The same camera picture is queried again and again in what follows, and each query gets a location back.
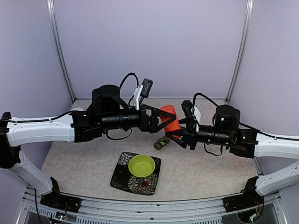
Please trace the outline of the green pill organizer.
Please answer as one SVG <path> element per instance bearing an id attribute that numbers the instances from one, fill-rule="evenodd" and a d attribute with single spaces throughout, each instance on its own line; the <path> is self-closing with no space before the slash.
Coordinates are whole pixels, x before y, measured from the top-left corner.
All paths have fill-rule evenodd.
<path id="1" fill-rule="evenodd" d="M 159 138 L 154 144 L 154 148 L 156 150 L 161 150 L 163 147 L 165 147 L 167 144 L 169 144 L 170 139 L 166 136 L 163 136 L 162 138 Z"/>

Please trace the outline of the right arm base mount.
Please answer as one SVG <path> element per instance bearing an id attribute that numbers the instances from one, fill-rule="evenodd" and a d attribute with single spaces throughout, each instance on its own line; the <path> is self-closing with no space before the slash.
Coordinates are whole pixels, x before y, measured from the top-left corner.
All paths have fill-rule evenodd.
<path id="1" fill-rule="evenodd" d="M 223 204 L 226 212 L 238 211 L 264 203 L 264 196 L 260 196 L 255 191 L 242 192 L 235 196 L 223 198 Z"/>

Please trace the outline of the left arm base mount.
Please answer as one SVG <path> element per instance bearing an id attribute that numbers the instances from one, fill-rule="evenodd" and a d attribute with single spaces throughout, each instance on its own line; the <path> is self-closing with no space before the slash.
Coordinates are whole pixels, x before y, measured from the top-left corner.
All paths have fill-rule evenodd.
<path id="1" fill-rule="evenodd" d="M 78 213 L 81 201 L 79 197 L 55 194 L 52 192 L 42 196 L 40 203 L 54 209 Z"/>

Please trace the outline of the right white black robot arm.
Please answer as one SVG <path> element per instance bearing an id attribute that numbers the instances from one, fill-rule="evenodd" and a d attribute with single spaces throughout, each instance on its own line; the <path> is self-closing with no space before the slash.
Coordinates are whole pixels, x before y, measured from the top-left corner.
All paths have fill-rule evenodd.
<path id="1" fill-rule="evenodd" d="M 195 106 L 182 106 L 186 124 L 180 130 L 166 132 L 166 136 L 182 148 L 194 150 L 197 143 L 212 144 L 227 148 L 230 153 L 243 158 L 279 157 L 296 161 L 281 170 L 247 180 L 239 203 L 249 207 L 257 195 L 265 196 L 276 190 L 299 182 L 299 139 L 298 137 L 264 133 L 240 123 L 240 111 L 230 105 L 216 107 L 213 125 L 200 125 L 199 111 Z"/>

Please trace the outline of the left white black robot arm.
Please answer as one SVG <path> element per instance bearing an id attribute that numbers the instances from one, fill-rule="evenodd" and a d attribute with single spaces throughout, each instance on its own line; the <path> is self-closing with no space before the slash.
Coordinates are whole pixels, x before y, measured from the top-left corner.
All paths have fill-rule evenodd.
<path id="1" fill-rule="evenodd" d="M 5 112 L 0 120 L 0 166 L 9 169 L 34 187 L 38 193 L 59 208 L 65 204 L 58 183 L 38 169 L 21 151 L 24 144 L 39 142 L 88 142 L 109 130 L 157 133 L 176 119 L 165 112 L 139 103 L 146 98 L 149 84 L 139 85 L 133 95 L 134 107 L 120 97 L 120 88 L 106 84 L 92 91 L 92 102 L 86 110 L 71 110 L 55 117 L 25 119 Z"/>

